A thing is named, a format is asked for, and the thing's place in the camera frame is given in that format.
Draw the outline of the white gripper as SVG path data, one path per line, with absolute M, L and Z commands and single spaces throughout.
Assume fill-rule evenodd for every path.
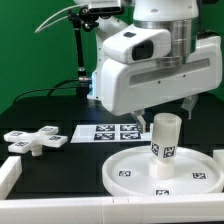
M 145 108 L 184 98 L 182 108 L 192 117 L 195 94 L 217 88 L 222 81 L 221 38 L 197 41 L 185 64 L 157 69 L 153 61 L 126 65 L 107 59 L 101 71 L 101 103 L 112 114 L 131 113 L 138 131 L 145 133 Z

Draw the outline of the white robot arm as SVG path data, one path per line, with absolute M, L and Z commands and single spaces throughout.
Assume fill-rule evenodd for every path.
M 73 0 L 85 29 L 96 29 L 97 65 L 88 97 L 110 113 L 131 114 L 197 95 L 222 81 L 221 38 L 198 31 L 198 0 Z

